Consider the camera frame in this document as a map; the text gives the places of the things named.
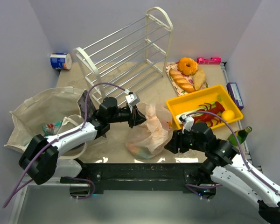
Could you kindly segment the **green red snack packet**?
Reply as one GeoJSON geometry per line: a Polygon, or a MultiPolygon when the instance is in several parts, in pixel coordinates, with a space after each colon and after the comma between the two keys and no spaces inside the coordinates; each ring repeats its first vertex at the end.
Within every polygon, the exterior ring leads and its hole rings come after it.
{"type": "Polygon", "coordinates": [[[62,121],[42,126],[44,136],[56,135],[62,126],[62,121]]]}

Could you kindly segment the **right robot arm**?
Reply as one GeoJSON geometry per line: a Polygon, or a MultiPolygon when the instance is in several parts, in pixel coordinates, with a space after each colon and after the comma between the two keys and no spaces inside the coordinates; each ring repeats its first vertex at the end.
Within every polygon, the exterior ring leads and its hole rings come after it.
{"type": "Polygon", "coordinates": [[[216,138],[204,123],[191,130],[175,130],[165,149],[176,154],[190,149],[204,152],[206,160],[197,177],[208,177],[258,207],[259,215],[270,224],[280,224],[280,185],[256,169],[240,150],[216,138]]]}

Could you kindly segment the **translucent orange plastic bag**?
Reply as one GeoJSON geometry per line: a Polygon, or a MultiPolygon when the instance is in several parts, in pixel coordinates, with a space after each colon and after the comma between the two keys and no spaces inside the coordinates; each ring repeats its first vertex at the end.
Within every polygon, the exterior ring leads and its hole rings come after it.
{"type": "Polygon", "coordinates": [[[138,109],[146,121],[129,132],[125,146],[134,157],[151,159],[163,150],[172,136],[172,115],[159,103],[139,103],[138,109]]]}

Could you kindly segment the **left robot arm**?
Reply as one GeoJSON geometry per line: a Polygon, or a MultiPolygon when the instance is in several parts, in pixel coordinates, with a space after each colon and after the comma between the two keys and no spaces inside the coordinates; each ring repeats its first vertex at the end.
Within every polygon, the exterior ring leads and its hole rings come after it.
{"type": "Polygon", "coordinates": [[[62,134],[49,137],[36,135],[20,158],[20,167],[36,184],[45,183],[53,176],[60,156],[82,143],[105,135],[111,123],[127,122],[130,128],[144,123],[146,118],[137,108],[139,101],[137,94],[127,95],[126,106],[119,108],[116,98],[107,97],[82,124],[62,134]]]}

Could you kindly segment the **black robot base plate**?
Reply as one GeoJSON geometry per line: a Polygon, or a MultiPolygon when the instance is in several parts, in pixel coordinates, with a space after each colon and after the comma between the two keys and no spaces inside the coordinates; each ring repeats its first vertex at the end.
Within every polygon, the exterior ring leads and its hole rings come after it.
{"type": "Polygon", "coordinates": [[[218,185],[208,177],[199,177],[200,163],[83,163],[74,179],[61,178],[71,184],[72,196],[103,194],[107,190],[196,192],[212,199],[218,185]]]}

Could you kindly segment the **cream canvas tote bag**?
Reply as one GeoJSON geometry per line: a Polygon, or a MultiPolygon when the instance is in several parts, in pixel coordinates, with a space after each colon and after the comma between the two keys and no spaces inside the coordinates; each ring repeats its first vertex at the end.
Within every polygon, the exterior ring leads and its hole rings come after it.
{"type": "Polygon", "coordinates": [[[14,130],[4,146],[23,153],[34,136],[45,135],[46,125],[60,123],[53,131],[60,135],[82,124],[96,110],[86,93],[74,87],[51,88],[25,100],[11,112],[14,130]]]}

